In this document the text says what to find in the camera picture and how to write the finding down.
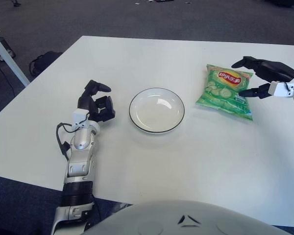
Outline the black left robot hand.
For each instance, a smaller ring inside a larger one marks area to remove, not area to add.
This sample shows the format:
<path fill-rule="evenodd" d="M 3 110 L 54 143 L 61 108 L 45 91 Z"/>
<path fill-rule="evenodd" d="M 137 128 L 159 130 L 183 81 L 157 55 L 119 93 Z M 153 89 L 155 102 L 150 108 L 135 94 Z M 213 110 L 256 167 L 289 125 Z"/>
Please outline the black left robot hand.
<path fill-rule="evenodd" d="M 95 96 L 97 92 L 109 93 L 111 92 L 111 88 L 94 80 L 90 80 L 85 86 L 83 94 L 78 99 L 77 107 L 88 111 L 88 120 L 105 122 L 113 119 L 115 117 L 115 110 L 112 98 L 110 96 L 103 96 L 94 100 L 93 96 Z"/>

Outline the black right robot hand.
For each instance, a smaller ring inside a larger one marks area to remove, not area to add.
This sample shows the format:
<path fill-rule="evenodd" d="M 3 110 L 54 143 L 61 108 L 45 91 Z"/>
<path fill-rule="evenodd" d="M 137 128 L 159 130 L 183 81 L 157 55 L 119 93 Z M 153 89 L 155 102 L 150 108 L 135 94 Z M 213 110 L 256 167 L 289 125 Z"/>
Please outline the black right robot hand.
<path fill-rule="evenodd" d="M 259 86 L 258 88 L 251 88 L 239 92 L 239 95 L 242 97 L 259 97 L 260 99 L 267 98 L 271 96 L 268 93 L 268 90 L 272 81 L 290 82 L 294 79 L 294 69 L 281 62 L 244 56 L 242 60 L 231 66 L 231 68 L 240 67 L 253 70 L 259 78 L 269 82 Z"/>

